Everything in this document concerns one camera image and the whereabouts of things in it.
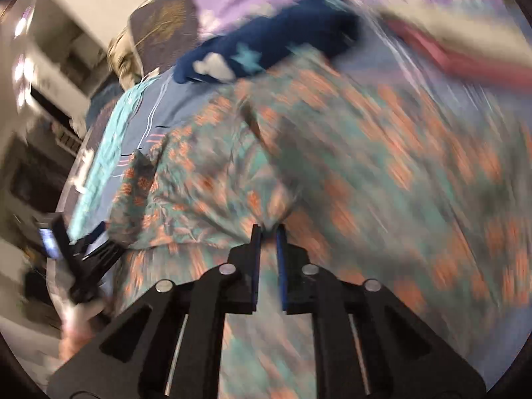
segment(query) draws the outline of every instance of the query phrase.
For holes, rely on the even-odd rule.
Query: red cloth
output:
[[[407,45],[429,58],[447,75],[530,92],[532,68],[448,49],[432,36],[399,19],[388,19],[386,23]]]

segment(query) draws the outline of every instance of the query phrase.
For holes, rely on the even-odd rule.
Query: folded navy cloth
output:
[[[306,44],[332,58],[352,46],[356,27],[356,14],[342,0],[300,0],[184,54],[174,80],[231,82],[270,68]]]

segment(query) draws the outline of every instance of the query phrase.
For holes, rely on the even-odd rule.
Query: floral fabric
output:
[[[467,356],[529,301],[531,154],[510,115],[472,125],[423,90],[353,84],[301,50],[136,153],[108,230],[131,242],[117,310],[159,279],[199,278],[254,223],[283,222],[313,262],[379,279]],[[269,245],[257,312],[227,317],[220,397],[316,397],[310,317],[281,312]]]

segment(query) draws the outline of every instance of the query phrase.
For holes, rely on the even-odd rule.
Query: triangular cutout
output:
[[[133,356],[151,313],[152,309],[149,306],[140,308],[121,328],[100,345],[100,350],[123,363],[128,362]]]
[[[408,360],[417,360],[430,352],[430,345],[392,308],[386,307],[386,318],[401,354]]]

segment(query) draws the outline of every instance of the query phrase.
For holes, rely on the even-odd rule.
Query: silver screw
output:
[[[159,291],[160,293],[167,293],[174,287],[174,284],[171,280],[163,279],[157,282],[155,285],[155,289]]]
[[[220,273],[222,273],[224,276],[233,274],[235,271],[236,267],[232,264],[227,263],[220,265]]]
[[[364,287],[368,291],[372,293],[376,293],[377,291],[380,291],[380,289],[382,288],[382,285],[377,279],[369,279],[366,282],[364,282]]]
[[[306,264],[303,265],[301,268],[301,271],[305,276],[314,276],[315,274],[318,274],[320,271],[320,268],[317,265],[314,264]]]

